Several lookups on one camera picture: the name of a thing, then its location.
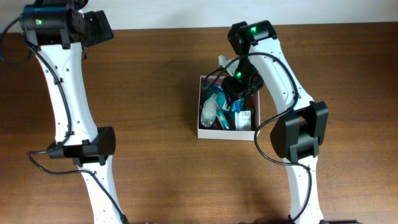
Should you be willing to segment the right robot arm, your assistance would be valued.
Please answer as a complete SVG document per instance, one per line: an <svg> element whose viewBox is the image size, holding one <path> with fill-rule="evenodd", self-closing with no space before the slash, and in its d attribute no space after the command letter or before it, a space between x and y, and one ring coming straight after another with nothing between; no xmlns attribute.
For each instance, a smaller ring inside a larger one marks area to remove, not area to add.
<svg viewBox="0 0 398 224"><path fill-rule="evenodd" d="M253 95L266 86L277 115L262 122L254 132L270 122L272 148L280 158L268 161L284 166L290 188L290 223L324 223L318 201L316 168L328 120L325 102L316 102L302 87L290 68L278 35L269 21L254 24L239 22L228 32L237 57L223 66L222 88L228 104Z"/></svg>

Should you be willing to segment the teal mouthwash bottle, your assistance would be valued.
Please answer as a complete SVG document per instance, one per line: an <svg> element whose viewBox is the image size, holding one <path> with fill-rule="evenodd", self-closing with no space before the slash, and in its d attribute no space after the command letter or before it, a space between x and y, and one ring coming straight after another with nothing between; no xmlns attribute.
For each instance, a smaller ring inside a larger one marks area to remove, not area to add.
<svg viewBox="0 0 398 224"><path fill-rule="evenodd" d="M205 93L204 101L206 101L214 93L218 95L216 102L218 103L220 109L222 110L223 113L226 113L228 116L234 116L234 113L236 112L236 105L235 105L236 102L240 102L241 111L243 110L244 108L243 98L239 99L232 105L228 105L224 92L219 90L207 90Z"/></svg>

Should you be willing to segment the green toothpaste tube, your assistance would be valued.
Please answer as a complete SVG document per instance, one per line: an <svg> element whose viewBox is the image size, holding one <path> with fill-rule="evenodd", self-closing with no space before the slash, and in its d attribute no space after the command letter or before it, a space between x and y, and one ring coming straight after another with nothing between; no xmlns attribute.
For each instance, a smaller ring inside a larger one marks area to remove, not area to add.
<svg viewBox="0 0 398 224"><path fill-rule="evenodd" d="M222 129L225 131L230 131L231 127L228 123L228 120L226 119L224 113L222 112L222 110L220 109L220 107L217 103L216 103L216 115L217 115L218 121L220 122Z"/></svg>

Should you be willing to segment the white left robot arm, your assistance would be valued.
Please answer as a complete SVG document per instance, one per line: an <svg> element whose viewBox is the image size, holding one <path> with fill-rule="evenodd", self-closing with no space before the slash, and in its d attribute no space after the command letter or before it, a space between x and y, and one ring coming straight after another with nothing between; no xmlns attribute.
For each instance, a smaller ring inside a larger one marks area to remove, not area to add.
<svg viewBox="0 0 398 224"><path fill-rule="evenodd" d="M82 74L86 48L113 39L104 11L83 12L87 1L35 1L24 7L22 39L45 75L55 118L55 140L43 151L71 159L82 175L95 223L127 223L118 202L112 161L116 135L97 127L90 113Z"/></svg>

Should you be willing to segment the blue disposable razor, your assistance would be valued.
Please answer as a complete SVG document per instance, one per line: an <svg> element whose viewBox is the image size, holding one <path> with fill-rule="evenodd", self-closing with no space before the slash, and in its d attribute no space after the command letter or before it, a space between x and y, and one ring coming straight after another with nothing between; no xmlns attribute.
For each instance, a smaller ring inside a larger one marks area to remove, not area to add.
<svg viewBox="0 0 398 224"><path fill-rule="evenodd" d="M236 112L239 114L241 112L241 106L240 106L240 102L236 102Z"/></svg>

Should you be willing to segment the blue white toothbrush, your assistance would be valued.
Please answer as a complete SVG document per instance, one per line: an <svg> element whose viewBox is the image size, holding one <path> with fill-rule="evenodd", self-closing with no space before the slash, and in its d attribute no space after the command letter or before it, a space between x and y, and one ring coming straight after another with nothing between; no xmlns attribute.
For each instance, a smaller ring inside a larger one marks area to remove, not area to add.
<svg viewBox="0 0 398 224"><path fill-rule="evenodd" d="M211 83L204 83L204 84L202 84L202 85L201 85L201 89L202 89L203 91L206 91L206 90L219 90L219 91L222 91L222 90L223 90L223 88L222 88L221 85L211 84Z"/></svg>

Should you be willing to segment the clear spray bottle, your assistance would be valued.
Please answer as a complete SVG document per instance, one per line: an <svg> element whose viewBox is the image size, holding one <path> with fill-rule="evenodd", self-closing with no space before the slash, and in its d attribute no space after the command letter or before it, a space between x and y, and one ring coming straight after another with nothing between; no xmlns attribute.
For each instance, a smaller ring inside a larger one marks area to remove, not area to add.
<svg viewBox="0 0 398 224"><path fill-rule="evenodd" d="M217 94L212 94L203 104L200 122L205 128L210 128L216 119Z"/></svg>

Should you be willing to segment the green white soap box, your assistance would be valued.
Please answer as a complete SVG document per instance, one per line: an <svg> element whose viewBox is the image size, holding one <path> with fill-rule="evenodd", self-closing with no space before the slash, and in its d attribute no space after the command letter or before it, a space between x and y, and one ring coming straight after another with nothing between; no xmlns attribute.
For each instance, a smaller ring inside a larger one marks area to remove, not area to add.
<svg viewBox="0 0 398 224"><path fill-rule="evenodd" d="M251 111L235 112L234 123L237 131L251 131Z"/></svg>

